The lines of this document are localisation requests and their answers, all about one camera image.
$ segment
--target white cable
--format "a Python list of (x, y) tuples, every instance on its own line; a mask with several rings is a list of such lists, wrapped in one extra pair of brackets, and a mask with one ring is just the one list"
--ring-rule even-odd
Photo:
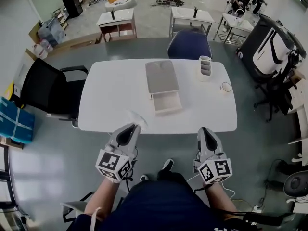
[(230, 192), (233, 192), (233, 195), (230, 197), (230, 199), (233, 198), (234, 195), (235, 195), (235, 191), (233, 191), (233, 190), (231, 190), (231, 189), (228, 189), (228, 188), (225, 188), (225, 186), (223, 185), (223, 183), (221, 183), (221, 185), (222, 185), (222, 187), (223, 187), (225, 190), (228, 190), (228, 191), (230, 191)]
[(200, 175), (200, 174), (197, 174), (197, 175), (195, 175), (195, 176), (193, 176), (193, 177), (189, 178), (186, 182), (189, 182), (191, 179), (193, 179), (193, 178), (197, 177), (198, 175)]

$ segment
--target black speaker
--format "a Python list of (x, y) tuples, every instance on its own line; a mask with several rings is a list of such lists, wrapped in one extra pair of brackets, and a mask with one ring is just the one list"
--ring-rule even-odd
[(70, 18), (79, 16), (83, 10), (79, 0), (62, 0)]

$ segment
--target chair armrest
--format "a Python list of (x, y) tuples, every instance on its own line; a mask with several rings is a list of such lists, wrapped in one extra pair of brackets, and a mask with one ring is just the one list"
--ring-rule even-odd
[(69, 71), (76, 71), (76, 70), (79, 70), (79, 71), (82, 71), (82, 72), (85, 72), (86, 74), (88, 74), (88, 70), (83, 65), (73, 66), (73, 67), (65, 67), (65, 68), (60, 69), (61, 72), (69, 72)]
[(56, 119), (60, 119), (60, 120), (63, 120), (63, 121), (71, 121), (72, 118), (71, 118), (71, 115), (70, 114), (46, 114), (46, 117), (49, 117), (49, 118), (56, 118)]

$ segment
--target black office chair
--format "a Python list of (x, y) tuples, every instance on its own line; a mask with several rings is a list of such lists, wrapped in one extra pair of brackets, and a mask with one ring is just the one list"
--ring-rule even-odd
[(296, 68), (295, 65), (299, 62), (299, 53), (297, 50), (292, 50), (288, 56), (288, 63), (281, 73), (279, 71), (278, 75), (273, 79), (269, 80), (265, 85), (266, 88), (259, 84), (256, 86), (256, 89), (260, 88), (265, 94), (266, 98), (260, 102), (254, 104), (254, 107), (257, 108), (260, 104), (269, 104), (269, 119), (266, 122), (272, 120), (273, 107), (275, 107), (275, 113), (279, 110), (284, 115), (288, 114), (289, 109), (293, 109), (291, 104), (292, 96), (289, 92), (289, 88), (294, 86), (297, 89), (297, 86), (292, 82), (291, 79), (285, 82), (289, 72), (292, 68)]
[(76, 70), (88, 74), (85, 66), (58, 70), (38, 58), (25, 78), (21, 91), (22, 102), (47, 112), (47, 117), (71, 121), (73, 127), (77, 128), (85, 80), (67, 82), (64, 74)]

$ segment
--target navy blue chair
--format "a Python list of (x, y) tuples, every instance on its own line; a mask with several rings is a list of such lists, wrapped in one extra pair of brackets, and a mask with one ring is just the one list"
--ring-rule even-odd
[(170, 59), (198, 60), (200, 56), (212, 58), (206, 35), (195, 31), (179, 31), (168, 47)]

